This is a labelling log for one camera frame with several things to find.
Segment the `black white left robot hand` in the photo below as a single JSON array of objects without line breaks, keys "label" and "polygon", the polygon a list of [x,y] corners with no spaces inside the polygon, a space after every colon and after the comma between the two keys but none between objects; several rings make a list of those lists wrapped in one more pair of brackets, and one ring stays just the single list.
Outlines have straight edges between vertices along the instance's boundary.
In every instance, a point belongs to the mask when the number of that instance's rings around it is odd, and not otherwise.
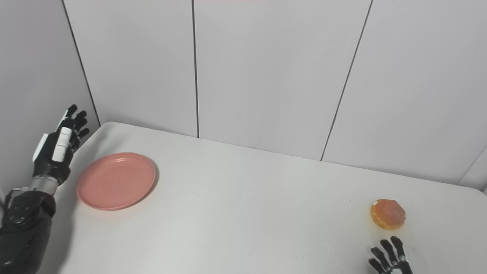
[{"label": "black white left robot hand", "polygon": [[78,111],[76,104],[64,113],[54,132],[43,134],[33,155],[33,178],[48,176],[58,185],[64,183],[71,173],[74,153],[90,130],[86,127],[87,111]]}]

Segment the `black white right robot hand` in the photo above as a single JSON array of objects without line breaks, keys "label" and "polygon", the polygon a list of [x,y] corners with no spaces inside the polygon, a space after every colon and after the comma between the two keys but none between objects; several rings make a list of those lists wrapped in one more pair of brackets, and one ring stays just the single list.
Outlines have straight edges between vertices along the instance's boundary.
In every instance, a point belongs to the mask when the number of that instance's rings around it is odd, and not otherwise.
[{"label": "black white right robot hand", "polygon": [[412,274],[412,267],[406,258],[404,244],[397,236],[381,239],[379,247],[372,247],[369,258],[370,266],[378,274]]}]

